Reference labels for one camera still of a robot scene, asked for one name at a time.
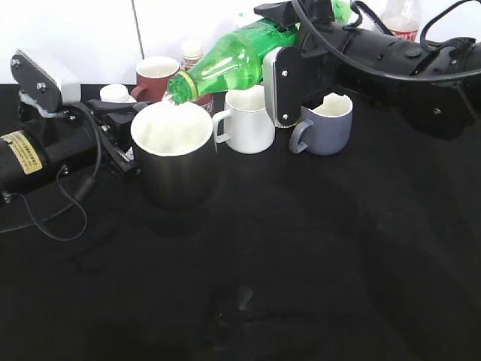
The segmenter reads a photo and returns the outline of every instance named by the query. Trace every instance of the black table surface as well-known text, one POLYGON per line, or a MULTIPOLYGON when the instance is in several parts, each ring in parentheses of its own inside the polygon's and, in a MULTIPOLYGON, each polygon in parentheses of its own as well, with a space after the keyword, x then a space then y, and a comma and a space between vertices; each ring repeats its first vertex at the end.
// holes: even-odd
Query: black table surface
MULTIPOLYGON (((17 87, 0 95, 5 134, 17 87)), ((441 141, 353 99, 336 156, 291 154, 283 129, 261 154, 222 145, 200 210, 149 208, 102 173, 82 238, 0 235, 0 359, 481 359, 481 125, 441 141)), ((65 205, 54 184, 29 198, 65 205)), ((28 220, 0 209, 0 228, 28 220)))

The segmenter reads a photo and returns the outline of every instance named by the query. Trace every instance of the white wall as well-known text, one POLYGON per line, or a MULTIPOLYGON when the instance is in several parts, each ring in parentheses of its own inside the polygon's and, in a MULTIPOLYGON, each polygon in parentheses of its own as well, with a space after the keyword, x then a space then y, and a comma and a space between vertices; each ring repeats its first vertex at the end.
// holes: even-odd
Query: white wall
MULTIPOLYGON (((180 58, 180 42, 196 37, 209 50, 234 29, 240 11, 275 0, 135 0, 146 56, 180 58)), ((386 0, 365 0, 381 14, 386 0)), ((424 23, 454 0, 422 0, 424 23)), ((481 40, 481 6, 463 5, 430 33, 432 40, 481 40)), ((17 48, 49 50, 81 83, 134 83, 141 55, 130 0, 0 0, 0 83, 14 83, 17 48)))

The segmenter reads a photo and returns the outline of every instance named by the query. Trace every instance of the small white bottle cap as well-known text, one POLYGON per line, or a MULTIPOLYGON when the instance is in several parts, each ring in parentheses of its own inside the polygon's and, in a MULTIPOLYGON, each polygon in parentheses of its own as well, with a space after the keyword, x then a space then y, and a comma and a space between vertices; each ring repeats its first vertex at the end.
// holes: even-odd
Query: small white bottle cap
POLYGON ((202 43, 196 40, 182 43, 182 56, 184 59, 195 60, 202 57, 202 43))
POLYGON ((103 102, 129 103, 131 97, 127 87, 122 84, 111 84, 100 89, 100 99, 103 102))

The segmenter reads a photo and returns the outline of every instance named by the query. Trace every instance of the gray mug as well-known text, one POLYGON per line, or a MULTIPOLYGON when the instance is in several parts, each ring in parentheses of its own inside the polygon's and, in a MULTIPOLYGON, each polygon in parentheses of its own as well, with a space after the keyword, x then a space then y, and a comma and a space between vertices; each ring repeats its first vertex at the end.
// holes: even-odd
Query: gray mug
POLYGON ((352 101, 332 93, 316 109, 302 108, 301 122, 294 128, 289 149, 330 156, 345 148, 351 136, 352 101))

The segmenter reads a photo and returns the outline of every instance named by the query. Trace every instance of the yellow warning label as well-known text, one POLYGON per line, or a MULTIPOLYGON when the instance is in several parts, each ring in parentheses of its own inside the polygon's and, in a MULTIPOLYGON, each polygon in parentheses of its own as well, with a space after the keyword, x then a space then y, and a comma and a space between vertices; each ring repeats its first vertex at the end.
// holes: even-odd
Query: yellow warning label
POLYGON ((25 174, 35 173, 43 168, 38 154, 22 132, 10 133, 0 138, 8 143, 25 174))

